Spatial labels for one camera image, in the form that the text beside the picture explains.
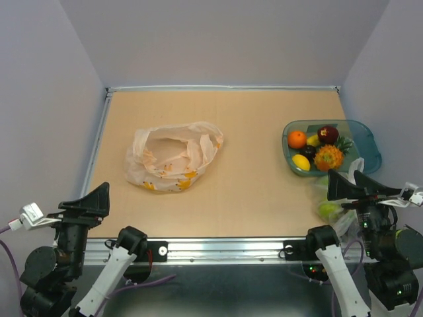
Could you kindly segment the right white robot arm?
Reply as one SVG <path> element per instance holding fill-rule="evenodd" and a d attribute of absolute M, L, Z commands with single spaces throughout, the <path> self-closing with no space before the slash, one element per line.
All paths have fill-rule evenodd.
<path fill-rule="evenodd" d="M 367 305 L 346 267 L 335 230 L 329 225 L 308 230 L 304 250 L 326 270 L 341 314 L 416 316 L 422 304 L 422 286 L 415 275 L 422 268 L 422 234 L 408 225 L 397 228 L 396 209 L 421 207 L 422 188 L 411 183 L 390 188 L 358 170 L 350 182 L 330 169 L 327 199 L 346 199 L 343 208 L 356 212 L 362 252 L 371 260 L 362 265 L 371 297 Z"/>

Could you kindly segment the orange printed plastic bag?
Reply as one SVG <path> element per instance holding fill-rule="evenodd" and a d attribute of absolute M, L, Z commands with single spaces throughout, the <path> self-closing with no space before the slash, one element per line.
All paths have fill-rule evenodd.
<path fill-rule="evenodd" d="M 183 192 L 206 172 L 223 142 L 221 130 L 208 122 L 138 129 L 126 152 L 125 178 L 146 190 Z"/>

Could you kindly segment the dark red fruit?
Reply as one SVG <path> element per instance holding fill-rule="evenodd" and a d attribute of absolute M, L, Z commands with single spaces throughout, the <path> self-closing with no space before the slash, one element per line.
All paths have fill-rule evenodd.
<path fill-rule="evenodd" d="M 333 145 L 338 140 L 339 132 L 335 127 L 326 125 L 318 129 L 317 135 L 321 143 Z"/>

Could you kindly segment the yellow banana fruit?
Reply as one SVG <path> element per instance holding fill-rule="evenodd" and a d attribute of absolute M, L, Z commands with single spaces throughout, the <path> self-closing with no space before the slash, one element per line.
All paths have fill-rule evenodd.
<path fill-rule="evenodd" d="M 321 142 L 319 139 L 319 136 L 317 134 L 314 134 L 307 138 L 307 145 L 313 146 L 313 147 L 320 147 Z"/>

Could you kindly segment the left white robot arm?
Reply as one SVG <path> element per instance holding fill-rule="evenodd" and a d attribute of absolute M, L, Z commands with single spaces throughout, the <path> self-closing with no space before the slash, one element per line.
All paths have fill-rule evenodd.
<path fill-rule="evenodd" d="M 147 235 L 127 226 L 112 241 L 108 260 L 87 294 L 73 306 L 77 289 L 71 282 L 83 273 L 88 233 L 110 212 L 110 184 L 103 182 L 86 196 L 63 201 L 57 213 L 43 215 L 35 203 L 22 208 L 20 221 L 28 230 L 51 227 L 54 245 L 41 246 L 27 257 L 20 281 L 25 316 L 98 316 L 127 268 L 147 252 Z"/>

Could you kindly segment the small toy pineapple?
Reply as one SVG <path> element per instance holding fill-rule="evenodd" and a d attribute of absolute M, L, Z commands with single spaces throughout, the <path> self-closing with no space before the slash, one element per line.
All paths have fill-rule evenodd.
<path fill-rule="evenodd" d="M 350 152 L 353 141 L 347 137 L 340 136 L 333 145 L 326 144 L 319 148 L 314 158 L 315 167 L 323 172 L 330 169 L 338 170 Z"/>

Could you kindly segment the orange mandarin fruit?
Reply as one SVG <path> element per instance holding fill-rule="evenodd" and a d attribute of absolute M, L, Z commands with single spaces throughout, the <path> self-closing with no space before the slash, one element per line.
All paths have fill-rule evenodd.
<path fill-rule="evenodd" d="M 300 130 L 289 133 L 287 138 L 288 146 L 292 149 L 300 149 L 307 144 L 307 135 Z"/>

